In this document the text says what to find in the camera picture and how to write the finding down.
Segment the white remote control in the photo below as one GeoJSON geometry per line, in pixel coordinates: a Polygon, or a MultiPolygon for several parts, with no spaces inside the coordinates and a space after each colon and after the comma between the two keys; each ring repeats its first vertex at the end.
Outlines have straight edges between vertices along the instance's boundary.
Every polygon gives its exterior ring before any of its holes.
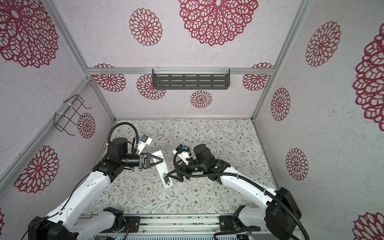
{"type": "Polygon", "coordinates": [[[169,188],[171,188],[171,187],[174,185],[174,183],[173,183],[173,180],[170,179],[170,178],[167,176],[167,174],[168,174],[170,171],[169,171],[168,166],[167,166],[167,164],[166,164],[166,162],[165,162],[165,158],[164,158],[164,155],[163,155],[162,151],[159,150],[159,151],[156,151],[156,152],[154,152],[154,153],[152,153],[152,154],[157,155],[157,156],[159,156],[159,157],[161,156],[161,157],[164,159],[164,162],[163,162],[162,164],[157,165],[157,166],[155,166],[155,167],[157,168],[157,171],[158,171],[158,174],[159,174],[159,176],[160,176],[160,179],[161,179],[161,182],[162,182],[162,184],[163,184],[163,187],[164,187],[165,189],[169,189],[169,188]]]}

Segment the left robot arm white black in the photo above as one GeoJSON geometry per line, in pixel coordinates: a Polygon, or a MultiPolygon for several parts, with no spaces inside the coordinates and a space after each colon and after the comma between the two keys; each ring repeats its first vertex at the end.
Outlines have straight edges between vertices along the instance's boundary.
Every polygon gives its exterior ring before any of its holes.
{"type": "Polygon", "coordinates": [[[128,167],[148,169],[156,166],[151,162],[154,155],[143,153],[152,139],[142,136],[138,153],[128,153],[128,140],[116,138],[108,145],[102,160],[84,177],[70,196],[47,216],[35,217],[28,225],[25,236],[29,240],[88,240],[97,234],[112,230],[121,232],[126,227],[123,211],[107,207],[100,214],[83,223],[78,218],[85,208],[128,167]]]}

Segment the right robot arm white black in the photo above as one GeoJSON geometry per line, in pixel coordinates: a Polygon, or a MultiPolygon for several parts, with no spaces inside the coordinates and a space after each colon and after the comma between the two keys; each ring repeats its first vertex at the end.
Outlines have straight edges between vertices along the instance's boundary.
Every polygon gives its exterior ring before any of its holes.
{"type": "Polygon", "coordinates": [[[184,145],[174,151],[175,169],[168,173],[170,178],[179,182],[191,178],[208,178],[213,182],[236,190],[257,205],[257,208],[241,205],[231,216],[219,218],[219,235],[239,234],[243,232],[267,229],[279,240],[296,240],[294,231],[298,228],[304,238],[309,239],[300,222],[302,214],[292,194],[285,188],[268,188],[247,178],[228,162],[215,158],[205,144],[190,149],[184,145]]]}

